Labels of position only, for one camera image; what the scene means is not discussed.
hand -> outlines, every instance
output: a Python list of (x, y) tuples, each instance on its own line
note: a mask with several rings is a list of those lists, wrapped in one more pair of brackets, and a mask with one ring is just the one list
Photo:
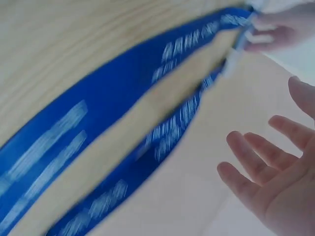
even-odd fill
[(257, 25), (276, 26), (273, 30), (256, 30), (253, 36), (269, 35), (268, 43), (249, 43), (246, 51), (272, 51), (294, 46), (315, 35), (315, 2), (298, 5), (280, 13), (262, 14)]
[[(292, 77), (289, 90), (295, 103), (315, 119), (315, 87)], [(302, 150), (302, 157), (286, 153), (259, 135), (232, 132), (227, 142), (253, 182), (229, 163), (218, 165), (219, 175), (277, 235), (314, 236), (315, 131), (281, 116), (272, 117), (269, 124)]]

lanyard strap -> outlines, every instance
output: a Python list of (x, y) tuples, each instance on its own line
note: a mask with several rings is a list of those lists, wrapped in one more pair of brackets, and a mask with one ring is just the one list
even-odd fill
[[(149, 88), (219, 31), (244, 26), (251, 13), (225, 8), (149, 39), (80, 80), (33, 117), (0, 149), (0, 236), (8, 235), (64, 169)], [(83, 236), (130, 196), (179, 142), (203, 91), (222, 68), (47, 235)]]
[[(244, 34), (245, 30), (235, 49), (244, 46)], [(84, 236), (132, 195), (176, 147), (196, 115), (202, 94), (212, 87), (226, 67), (225, 60), (173, 115), (153, 129), (95, 190), (68, 211), (45, 236)]]

